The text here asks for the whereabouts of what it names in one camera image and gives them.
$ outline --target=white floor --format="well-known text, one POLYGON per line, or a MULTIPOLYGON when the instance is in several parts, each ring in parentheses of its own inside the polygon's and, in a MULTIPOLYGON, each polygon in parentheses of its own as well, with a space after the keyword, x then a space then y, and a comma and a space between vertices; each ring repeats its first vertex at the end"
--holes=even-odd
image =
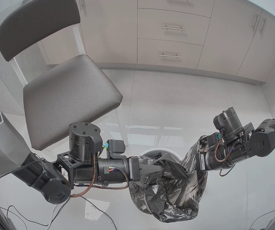
MULTIPOLYGON (((153 147, 166 147, 184 156, 201 135, 215 132, 213 118, 233 106, 242 124, 257 127, 271 118, 259 86, 195 75, 158 71, 105 69, 104 72, 123 94, 123 109, 128 125, 127 156, 139 155, 153 147)), ((9 115, 28 139, 24 117, 9 115)), ((102 130, 103 140, 120 139, 115 113, 94 122, 102 130)), ((49 147, 41 156, 52 160, 68 150, 67 138, 49 147)), ((91 189, 87 198, 110 202, 107 213, 119 230, 125 229, 249 229, 252 222, 275 209, 275 150, 265 158, 251 158, 235 166, 226 177, 209 172, 198 216, 190 221, 161 223, 140 212, 132 203, 129 191, 91 189)), ((12 175, 0 179, 0 204, 15 205, 25 217, 48 224, 53 205, 42 195, 12 175)), ((109 218, 85 219, 86 202, 73 198, 52 223, 52 230, 113 229, 109 218)), ((275 213, 255 222, 253 228, 266 227, 275 213)), ((18 230, 23 223, 9 214, 18 230)), ((26 222, 28 229, 45 229, 26 222)))

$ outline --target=chair leg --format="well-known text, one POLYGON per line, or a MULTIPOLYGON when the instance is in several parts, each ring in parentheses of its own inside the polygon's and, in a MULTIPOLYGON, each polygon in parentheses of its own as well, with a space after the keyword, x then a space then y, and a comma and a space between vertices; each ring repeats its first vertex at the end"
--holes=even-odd
POLYGON ((122 140, 124 141, 125 146, 128 146, 129 142, 128 142, 128 136, 127 136, 127 132, 126 132, 126 125, 125 125, 122 104, 120 104, 120 106, 118 108, 116 108, 116 117, 117 117, 117 123, 119 126, 119 131, 120 131, 122 140))

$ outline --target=white label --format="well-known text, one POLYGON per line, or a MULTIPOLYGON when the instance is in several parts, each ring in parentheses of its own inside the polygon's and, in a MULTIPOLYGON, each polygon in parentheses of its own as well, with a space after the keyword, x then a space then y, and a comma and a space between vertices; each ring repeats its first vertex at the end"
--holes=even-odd
POLYGON ((205 166, 204 166, 204 157, 203 157, 203 154, 200 155, 200 162, 201 162, 201 169, 204 171, 205 170, 205 166))
POLYGON ((131 158, 129 159, 129 171, 130 171, 130 179, 132 179, 132 162, 131 162, 131 158))

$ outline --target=trash bag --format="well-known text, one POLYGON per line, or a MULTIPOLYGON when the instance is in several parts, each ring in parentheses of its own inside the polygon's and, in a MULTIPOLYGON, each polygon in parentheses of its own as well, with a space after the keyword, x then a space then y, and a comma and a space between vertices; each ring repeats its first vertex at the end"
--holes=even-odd
POLYGON ((129 183, 135 206, 162 222, 194 219, 208 177, 208 172, 195 170, 195 154, 207 149, 206 136, 201 136, 180 162, 170 153, 159 153, 154 158, 139 156, 140 164, 160 165, 163 170, 142 175, 140 181, 129 183))

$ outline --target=gray upholstered seat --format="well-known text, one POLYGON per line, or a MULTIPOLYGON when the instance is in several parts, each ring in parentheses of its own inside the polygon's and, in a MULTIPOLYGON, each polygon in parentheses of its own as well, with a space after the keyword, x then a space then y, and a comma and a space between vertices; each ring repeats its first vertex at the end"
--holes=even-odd
POLYGON ((43 150, 68 135, 71 123, 92 122, 116 109, 122 94, 87 55, 54 67, 24 87, 32 148, 43 150))

